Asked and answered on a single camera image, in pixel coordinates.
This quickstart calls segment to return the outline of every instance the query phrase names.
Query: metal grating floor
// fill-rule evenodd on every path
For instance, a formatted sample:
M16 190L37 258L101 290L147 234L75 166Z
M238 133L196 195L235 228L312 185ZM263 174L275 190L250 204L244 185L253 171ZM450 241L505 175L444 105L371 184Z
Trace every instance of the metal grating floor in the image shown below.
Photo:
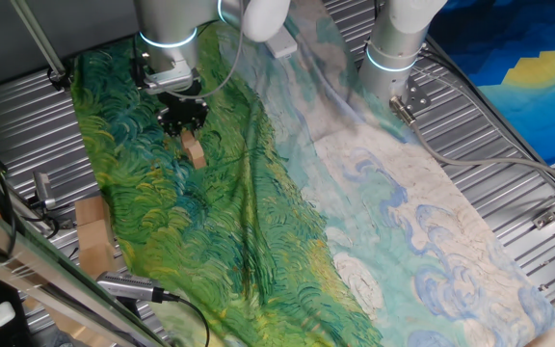
M324 2L353 58L360 62L374 22L374 1ZM436 151L465 160L525 157L525 153L533 153L521 145L524 142L506 126L505 120L498 119L482 103L478 105L484 113L480 112L457 92L455 89L459 88L476 99L467 92L463 81L446 68L426 59L418 61L416 66L425 72L414 71L412 76L432 104L415 116L424 137ZM436 76L442 76L445 83L439 82ZM555 223L542 229L533 223L546 210L555 208L554 182L546 175L517 165L472 168L442 164L442 167L485 219L506 252L555 307Z
M78 237L74 228L76 200L99 194L99 188L83 145L80 128L69 93L57 92L46 77L46 71L31 74L0 86L0 160L8 168L7 178L17 194L29 199L35 194L33 171L48 173L58 206L66 206L51 215L62 227L51 243L78 265ZM29 216L30 211L22 213ZM46 233L50 229L39 223ZM116 246L116 264L127 272ZM167 334L147 303L138 304L147 325L160 337ZM43 307L27 313L30 332L47 342L55 329Z
M325 0L325 4L359 61L373 26L373 1ZM429 61L421 60L417 66L455 82L455 87L462 83ZM484 114L445 84L423 73L416 72L413 77L432 100L429 109L416 115L417 121L440 153L464 159L523 156L514 145L520 144L519 136L483 104L479 107ZM23 198L33 196L33 170L49 173L59 205L98 194L69 94L56 92L44 72L0 87L0 158L9 167L10 183ZM555 206L553 182L515 165L443 168L494 230L507 253L555 306L555 224L541 230L533 224L547 208ZM59 217L73 220L73 206L60 211ZM73 228L61 230L52 241L64 254L71 254L78 246ZM120 252L117 257L121 271L126 271ZM139 309L147 324L165 336L148 306L141 304ZM28 320L34 333L54 329L43 309L28 312Z

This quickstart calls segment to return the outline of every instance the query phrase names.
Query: green swirl pattern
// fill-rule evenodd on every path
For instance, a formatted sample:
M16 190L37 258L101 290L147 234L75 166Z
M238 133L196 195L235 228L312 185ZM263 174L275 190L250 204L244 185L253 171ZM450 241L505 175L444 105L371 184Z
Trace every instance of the green swirl pattern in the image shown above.
M216 27L199 39L206 91L230 69ZM72 91L129 269L183 292L222 341L380 346L381 334L332 265L326 221L284 169L255 92L235 74L207 99L211 113L198 138L208 167L195 171L157 124L157 99L136 90L130 53L127 40L83 54ZM164 307L156 311L175 340L204 343L202 328L189 323L193 312Z

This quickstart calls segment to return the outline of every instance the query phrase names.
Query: metal rail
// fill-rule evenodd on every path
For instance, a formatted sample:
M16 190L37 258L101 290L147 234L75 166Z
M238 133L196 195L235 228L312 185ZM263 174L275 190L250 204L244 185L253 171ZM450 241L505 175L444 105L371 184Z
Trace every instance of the metal rail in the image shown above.
M0 252L9 242L10 226L0 219ZM16 235L13 259L0 263L0 280L120 346L168 346L37 233Z

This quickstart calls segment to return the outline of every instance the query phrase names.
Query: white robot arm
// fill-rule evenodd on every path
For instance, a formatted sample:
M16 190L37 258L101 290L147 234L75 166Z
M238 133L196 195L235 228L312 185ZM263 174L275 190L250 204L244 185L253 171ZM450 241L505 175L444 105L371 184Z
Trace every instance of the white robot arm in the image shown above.
M208 112L195 72L198 26L221 20L248 39L264 42L282 27L290 0L134 0L134 5L147 51L134 59L133 77L140 89L165 104L158 121L178 135L184 128L202 127Z
M359 76L388 105L408 97L408 78L434 16L447 0L386 0L368 41Z
M241 28L241 4L247 4ZM288 14L290 0L135 0L145 56L155 72L146 81L149 93L183 92L194 81L198 63L197 27L222 20L246 37L264 42L274 36Z

